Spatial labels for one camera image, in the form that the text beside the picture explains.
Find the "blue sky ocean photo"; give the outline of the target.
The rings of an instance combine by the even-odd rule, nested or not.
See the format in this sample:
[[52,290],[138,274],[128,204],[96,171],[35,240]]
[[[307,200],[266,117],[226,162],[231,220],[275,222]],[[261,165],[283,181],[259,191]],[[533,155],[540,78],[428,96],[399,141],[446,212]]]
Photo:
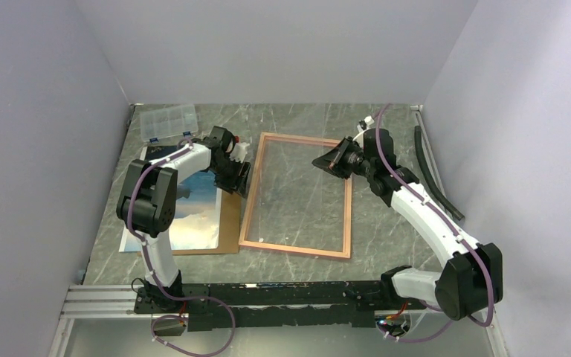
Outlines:
[[214,179],[214,173],[198,171],[178,183],[169,230],[174,252],[190,254],[223,246],[219,235],[222,192]]

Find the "pink wooden picture frame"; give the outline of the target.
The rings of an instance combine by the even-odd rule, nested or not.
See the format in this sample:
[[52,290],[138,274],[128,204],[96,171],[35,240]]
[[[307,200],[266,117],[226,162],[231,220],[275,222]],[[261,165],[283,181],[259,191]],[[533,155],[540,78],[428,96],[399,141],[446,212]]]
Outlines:
[[273,132],[262,132],[259,138],[259,146],[257,150],[256,162],[253,168],[252,179],[250,183],[250,193],[248,194],[247,204],[242,220],[242,227],[239,234],[239,245],[247,248],[266,249],[271,251],[279,251],[285,253],[306,254],[319,257],[329,257],[338,259],[349,259],[351,257],[352,244],[352,179],[344,181],[344,209],[342,217],[342,246],[340,251],[329,251],[318,248],[304,248],[292,245],[280,245],[269,242],[254,242],[248,237],[251,231],[251,219],[253,218],[256,199],[259,193],[260,180],[262,178],[262,164],[270,141],[282,142],[287,144],[310,145],[315,147],[335,147],[340,143],[336,139],[313,138],[302,135],[277,134]]

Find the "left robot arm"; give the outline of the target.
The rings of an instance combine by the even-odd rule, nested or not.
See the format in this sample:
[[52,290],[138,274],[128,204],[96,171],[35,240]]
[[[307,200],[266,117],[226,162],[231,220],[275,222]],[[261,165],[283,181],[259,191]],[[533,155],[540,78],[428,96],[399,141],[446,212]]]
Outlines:
[[203,138],[182,138],[162,158],[129,164],[116,215],[140,244],[144,288],[164,312],[174,312],[186,298],[169,238],[178,183],[197,172],[211,172],[217,188],[245,197],[251,168],[245,159],[248,148],[231,131],[215,126]]

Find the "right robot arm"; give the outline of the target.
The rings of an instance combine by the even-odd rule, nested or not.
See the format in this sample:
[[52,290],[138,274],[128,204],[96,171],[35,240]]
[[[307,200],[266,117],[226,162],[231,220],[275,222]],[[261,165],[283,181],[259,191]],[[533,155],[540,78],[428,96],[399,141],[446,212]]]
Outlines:
[[453,321],[488,326],[503,298],[503,255],[461,229],[430,197],[419,178],[397,163],[386,129],[345,137],[312,165],[340,179],[360,176],[383,203],[403,216],[430,246],[442,270],[402,266],[381,277],[379,298],[395,309],[407,299],[434,305]]

